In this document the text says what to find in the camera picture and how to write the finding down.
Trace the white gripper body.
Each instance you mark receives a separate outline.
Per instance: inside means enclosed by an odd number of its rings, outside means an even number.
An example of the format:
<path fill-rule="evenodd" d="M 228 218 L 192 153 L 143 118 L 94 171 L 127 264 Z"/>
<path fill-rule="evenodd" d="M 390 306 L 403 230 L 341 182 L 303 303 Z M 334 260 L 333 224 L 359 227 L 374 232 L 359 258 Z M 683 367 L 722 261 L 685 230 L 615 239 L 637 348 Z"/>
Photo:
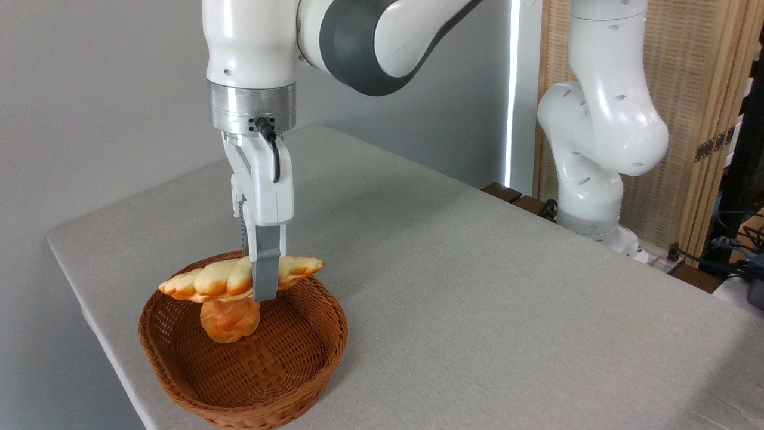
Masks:
<path fill-rule="evenodd" d="M 222 142 L 231 176 L 233 213 L 241 216 L 239 204 L 247 202 L 249 226 L 276 226 L 294 218 L 294 172 L 289 150 L 281 136 L 276 137 L 279 155 L 279 180 L 275 179 L 275 154 L 260 134 L 225 133 Z"/>

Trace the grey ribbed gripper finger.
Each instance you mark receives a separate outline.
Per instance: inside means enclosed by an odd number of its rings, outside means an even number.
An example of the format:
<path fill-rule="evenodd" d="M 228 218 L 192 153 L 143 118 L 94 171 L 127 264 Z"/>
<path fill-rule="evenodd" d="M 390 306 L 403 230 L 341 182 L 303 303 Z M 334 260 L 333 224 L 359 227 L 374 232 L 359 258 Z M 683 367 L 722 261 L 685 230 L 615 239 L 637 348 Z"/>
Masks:
<path fill-rule="evenodd" d="M 278 294 L 279 259 L 285 250 L 286 226 L 248 227 L 254 302 L 272 300 Z"/>
<path fill-rule="evenodd" d="M 244 203 L 246 201 L 245 196 L 241 196 L 240 199 L 235 199 L 234 204 L 234 216 L 238 219 L 239 223 L 239 229 L 241 233 L 241 254 L 243 256 L 249 256 L 250 255 L 250 248 L 249 248 L 249 239 L 248 239 L 248 229 L 247 229 L 247 221 L 245 218 L 244 213 Z"/>

